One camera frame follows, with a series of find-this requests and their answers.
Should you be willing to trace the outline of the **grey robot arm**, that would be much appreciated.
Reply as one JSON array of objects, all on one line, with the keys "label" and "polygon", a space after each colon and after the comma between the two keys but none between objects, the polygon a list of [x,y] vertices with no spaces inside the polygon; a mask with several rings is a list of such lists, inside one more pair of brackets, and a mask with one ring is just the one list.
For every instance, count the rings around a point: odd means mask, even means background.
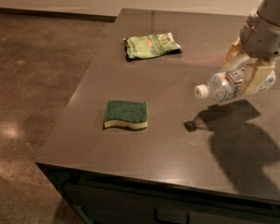
[{"label": "grey robot arm", "polygon": [[222,70],[230,72],[248,59],[244,81],[238,88],[240,95],[250,95],[274,70],[280,57],[280,0],[262,0],[247,17],[239,37],[231,45]]}]

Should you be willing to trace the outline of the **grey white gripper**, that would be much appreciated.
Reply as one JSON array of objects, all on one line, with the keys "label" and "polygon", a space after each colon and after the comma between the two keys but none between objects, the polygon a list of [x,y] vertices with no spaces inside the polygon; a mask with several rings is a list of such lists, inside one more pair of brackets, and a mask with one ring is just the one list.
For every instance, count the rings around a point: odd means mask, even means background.
[{"label": "grey white gripper", "polygon": [[264,20],[257,11],[246,19],[240,31],[240,38],[232,43],[222,65],[223,72],[235,70],[251,58],[257,58],[245,66],[242,95],[256,92],[258,86],[274,70],[273,60],[280,56],[280,26]]}]

